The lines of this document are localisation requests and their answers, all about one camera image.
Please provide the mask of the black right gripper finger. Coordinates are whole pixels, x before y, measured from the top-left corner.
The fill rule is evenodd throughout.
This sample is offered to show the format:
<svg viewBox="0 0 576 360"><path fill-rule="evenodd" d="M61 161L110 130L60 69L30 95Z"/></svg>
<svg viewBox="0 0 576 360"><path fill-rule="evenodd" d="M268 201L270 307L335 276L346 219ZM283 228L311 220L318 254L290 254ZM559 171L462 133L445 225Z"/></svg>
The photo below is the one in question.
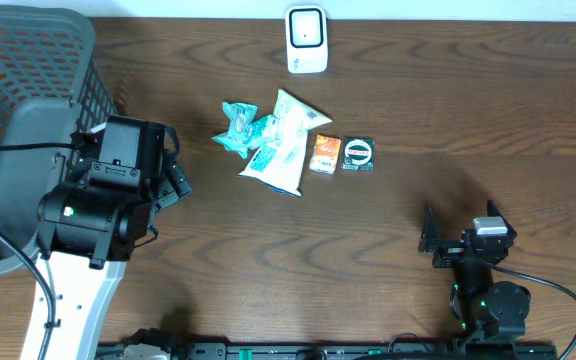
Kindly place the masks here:
<svg viewBox="0 0 576 360"><path fill-rule="evenodd" d="M499 209L492 200L487 201L487 216L488 217L500 217L503 215L500 213Z"/></svg>
<svg viewBox="0 0 576 360"><path fill-rule="evenodd" d="M434 252L439 247L440 234L436 217L430 206L425 208L422 232L419 240L418 251L421 253Z"/></svg>

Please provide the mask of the dark green round-label packet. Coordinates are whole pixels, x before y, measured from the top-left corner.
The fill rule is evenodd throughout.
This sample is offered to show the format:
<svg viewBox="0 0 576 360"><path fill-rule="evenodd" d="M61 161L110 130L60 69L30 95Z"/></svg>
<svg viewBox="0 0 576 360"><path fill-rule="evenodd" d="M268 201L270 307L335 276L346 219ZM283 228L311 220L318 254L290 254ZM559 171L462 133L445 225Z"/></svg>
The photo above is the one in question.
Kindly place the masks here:
<svg viewBox="0 0 576 360"><path fill-rule="evenodd" d="M374 155L372 138L346 137L343 145L342 168L352 171L372 171Z"/></svg>

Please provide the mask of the teal candy wrapper packet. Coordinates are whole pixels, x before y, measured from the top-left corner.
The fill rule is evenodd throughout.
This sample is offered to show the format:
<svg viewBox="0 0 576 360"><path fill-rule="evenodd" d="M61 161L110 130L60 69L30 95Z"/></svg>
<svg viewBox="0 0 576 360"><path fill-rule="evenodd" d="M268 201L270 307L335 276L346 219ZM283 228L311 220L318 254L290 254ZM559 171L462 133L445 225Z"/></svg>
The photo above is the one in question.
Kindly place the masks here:
<svg viewBox="0 0 576 360"><path fill-rule="evenodd" d="M240 102L223 102L222 110L229 119L228 130L213 136L212 139L227 151L236 152L242 159L246 159L248 147L245 142L249 137L248 130L257 114L258 106Z"/></svg>

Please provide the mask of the orange snack packet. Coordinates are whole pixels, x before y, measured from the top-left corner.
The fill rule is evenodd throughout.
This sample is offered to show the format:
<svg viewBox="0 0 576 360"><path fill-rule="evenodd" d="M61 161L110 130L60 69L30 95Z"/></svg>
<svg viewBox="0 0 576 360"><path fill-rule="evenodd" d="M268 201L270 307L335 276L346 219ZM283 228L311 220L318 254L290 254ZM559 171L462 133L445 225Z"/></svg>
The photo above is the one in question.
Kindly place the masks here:
<svg viewBox="0 0 576 360"><path fill-rule="evenodd" d="M309 169L332 175L337 166L341 139L318 134L309 162Z"/></svg>

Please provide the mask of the small teal packet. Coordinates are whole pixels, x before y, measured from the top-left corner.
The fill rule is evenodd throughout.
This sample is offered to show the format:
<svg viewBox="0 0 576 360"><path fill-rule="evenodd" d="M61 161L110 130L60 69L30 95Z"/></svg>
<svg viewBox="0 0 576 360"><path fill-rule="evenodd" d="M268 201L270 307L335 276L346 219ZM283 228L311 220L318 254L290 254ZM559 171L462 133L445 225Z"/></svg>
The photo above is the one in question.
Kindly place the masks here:
<svg viewBox="0 0 576 360"><path fill-rule="evenodd" d="M244 144L248 149L257 149L277 137L279 120L274 115L264 116L250 125Z"/></svg>

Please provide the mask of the large white snack bag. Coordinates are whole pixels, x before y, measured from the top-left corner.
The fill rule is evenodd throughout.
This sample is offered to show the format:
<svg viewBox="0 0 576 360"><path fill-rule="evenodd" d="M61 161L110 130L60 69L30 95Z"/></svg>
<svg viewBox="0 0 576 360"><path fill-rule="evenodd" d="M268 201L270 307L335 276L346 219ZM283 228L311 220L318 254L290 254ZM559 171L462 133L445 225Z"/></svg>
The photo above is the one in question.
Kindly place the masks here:
<svg viewBox="0 0 576 360"><path fill-rule="evenodd" d="M254 178L278 192L300 197L308 133L332 120L284 89L278 90L273 116L278 120L276 138L256 150L239 176Z"/></svg>

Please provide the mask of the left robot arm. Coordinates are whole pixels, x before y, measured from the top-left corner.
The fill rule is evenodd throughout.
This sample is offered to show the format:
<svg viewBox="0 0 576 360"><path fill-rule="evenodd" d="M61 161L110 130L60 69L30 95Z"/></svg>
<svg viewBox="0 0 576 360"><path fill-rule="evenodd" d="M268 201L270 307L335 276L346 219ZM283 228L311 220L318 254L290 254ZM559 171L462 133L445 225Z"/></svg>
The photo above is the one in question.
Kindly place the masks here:
<svg viewBox="0 0 576 360"><path fill-rule="evenodd" d="M155 217L188 195L167 125L113 115L71 136L81 159L40 200L37 288L21 356L92 359L134 249Z"/></svg>

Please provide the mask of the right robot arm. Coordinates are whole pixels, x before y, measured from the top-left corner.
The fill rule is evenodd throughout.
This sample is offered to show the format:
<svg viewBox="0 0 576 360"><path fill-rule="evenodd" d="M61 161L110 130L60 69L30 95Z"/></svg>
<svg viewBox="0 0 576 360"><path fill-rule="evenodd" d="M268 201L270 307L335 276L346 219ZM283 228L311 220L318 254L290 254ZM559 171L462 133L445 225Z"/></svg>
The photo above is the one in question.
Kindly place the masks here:
<svg viewBox="0 0 576 360"><path fill-rule="evenodd" d="M504 260L517 233L495 204L487 214L473 219L473 227L457 240L440 236L430 207L425 210L418 251L432 255L432 266L449 268L454 276L451 311L461 321L463 335L454 346L512 343L526 332L531 294L523 286L493 279L493 267Z"/></svg>

